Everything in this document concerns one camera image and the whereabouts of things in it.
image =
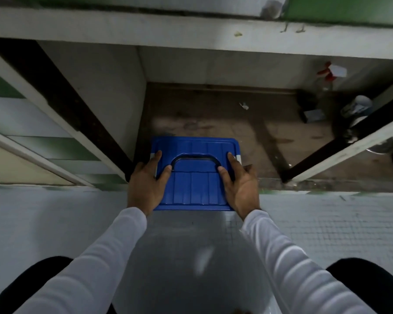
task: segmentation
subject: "person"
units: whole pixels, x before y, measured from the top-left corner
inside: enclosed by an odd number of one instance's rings
[[[161,202],[171,174],[167,166],[154,178],[159,151],[147,165],[137,164],[131,176],[127,208],[79,257],[42,260],[0,294],[0,314],[104,314],[135,244],[147,227],[146,217]],[[264,261],[273,293],[283,314],[393,313],[393,277],[361,259],[342,259],[330,271],[315,264],[260,208],[253,166],[242,167],[228,154],[235,173],[218,168],[230,206],[244,221],[241,232]]]

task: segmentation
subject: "black handle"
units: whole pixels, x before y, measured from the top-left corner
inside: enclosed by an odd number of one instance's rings
[[[221,163],[219,160],[217,160],[215,157],[213,157],[212,155],[203,155],[203,154],[183,154],[183,155],[179,155],[178,157],[175,157],[172,160],[172,170],[175,168],[175,164],[176,162],[178,162],[179,160],[210,160],[213,161],[215,163],[215,167],[219,167],[221,166]]]

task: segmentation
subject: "dirty surface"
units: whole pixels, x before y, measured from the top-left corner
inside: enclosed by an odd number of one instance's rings
[[[239,103],[245,102],[248,110]],[[294,95],[147,87],[134,161],[148,161],[152,136],[235,138],[244,165],[259,177],[278,178],[330,142],[329,121],[304,124]],[[317,179],[393,181],[388,155],[362,152]]]

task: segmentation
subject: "white tiled floor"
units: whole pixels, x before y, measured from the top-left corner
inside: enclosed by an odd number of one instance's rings
[[[87,188],[0,189],[0,291],[43,258],[77,256],[125,203],[125,193]],[[393,274],[393,198],[262,195],[261,205],[321,266],[360,257]],[[115,295],[118,313],[261,313],[269,289],[240,226],[234,213],[155,212]]]

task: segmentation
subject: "blue container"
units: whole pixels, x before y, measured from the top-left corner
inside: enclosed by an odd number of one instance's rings
[[[172,175],[156,210],[231,211],[217,167],[225,167],[234,180],[227,160],[231,152],[240,160],[239,143],[233,138],[155,137],[152,156],[161,150],[156,177],[171,164]]]

